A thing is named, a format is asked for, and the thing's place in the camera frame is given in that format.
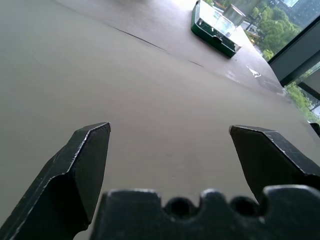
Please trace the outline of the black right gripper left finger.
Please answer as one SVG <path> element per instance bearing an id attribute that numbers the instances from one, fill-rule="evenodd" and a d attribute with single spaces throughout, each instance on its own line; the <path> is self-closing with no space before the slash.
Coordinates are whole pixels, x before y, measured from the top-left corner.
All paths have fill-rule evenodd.
<path id="1" fill-rule="evenodd" d="M 111 125 L 76 130 L 0 228 L 2 240 L 72 240 L 88 229 L 105 174 Z"/>

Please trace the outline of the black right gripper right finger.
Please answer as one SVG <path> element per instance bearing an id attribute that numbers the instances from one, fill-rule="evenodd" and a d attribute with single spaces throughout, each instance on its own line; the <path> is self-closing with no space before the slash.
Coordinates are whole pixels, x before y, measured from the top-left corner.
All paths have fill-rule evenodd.
<path id="1" fill-rule="evenodd" d="M 229 128 L 246 182 L 256 200 L 267 186 L 320 188 L 320 167 L 279 132 L 255 126 Z"/>

